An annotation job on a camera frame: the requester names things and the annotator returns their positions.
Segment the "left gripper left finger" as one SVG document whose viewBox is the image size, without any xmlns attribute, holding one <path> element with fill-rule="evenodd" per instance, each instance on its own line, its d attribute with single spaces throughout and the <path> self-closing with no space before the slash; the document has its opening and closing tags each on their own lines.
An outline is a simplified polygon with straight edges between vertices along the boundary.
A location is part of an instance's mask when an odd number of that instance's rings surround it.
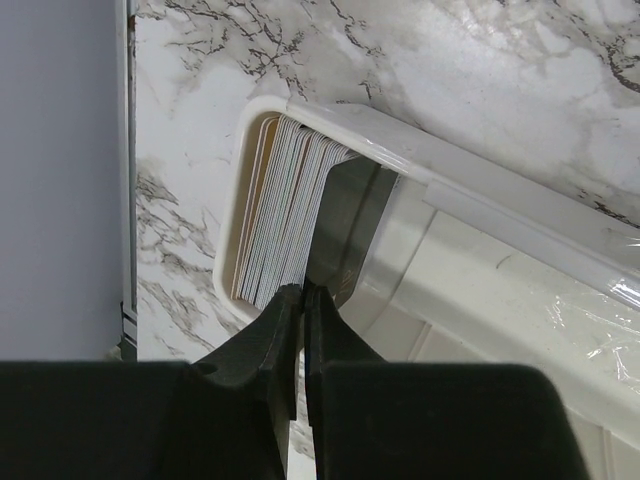
<svg viewBox="0 0 640 480">
<path fill-rule="evenodd" d="M 194 362 L 5 362 L 5 479 L 283 479 L 302 292 Z"/>
</svg>

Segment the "white rectangular tray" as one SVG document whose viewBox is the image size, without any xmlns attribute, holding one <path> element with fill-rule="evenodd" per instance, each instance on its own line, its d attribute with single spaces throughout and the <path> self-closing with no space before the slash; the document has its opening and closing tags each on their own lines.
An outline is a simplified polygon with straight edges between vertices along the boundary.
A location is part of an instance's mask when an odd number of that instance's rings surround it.
<svg viewBox="0 0 640 480">
<path fill-rule="evenodd" d="M 261 96 L 239 123 L 234 198 L 216 292 L 232 296 L 261 121 L 285 114 L 397 172 L 341 312 L 388 358 L 511 361 L 541 369 L 568 405 L 591 475 L 639 475 L 639 231 L 406 123 L 357 104 Z"/>
</svg>

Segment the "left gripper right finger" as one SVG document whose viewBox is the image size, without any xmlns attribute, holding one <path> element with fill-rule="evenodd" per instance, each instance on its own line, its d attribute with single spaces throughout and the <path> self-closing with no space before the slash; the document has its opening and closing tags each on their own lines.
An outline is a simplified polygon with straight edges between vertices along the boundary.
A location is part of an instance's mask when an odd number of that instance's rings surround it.
<svg viewBox="0 0 640 480">
<path fill-rule="evenodd" d="M 305 386 L 322 479 L 576 479 L 580 450 L 539 370 L 391 362 L 305 296 Z"/>
</svg>

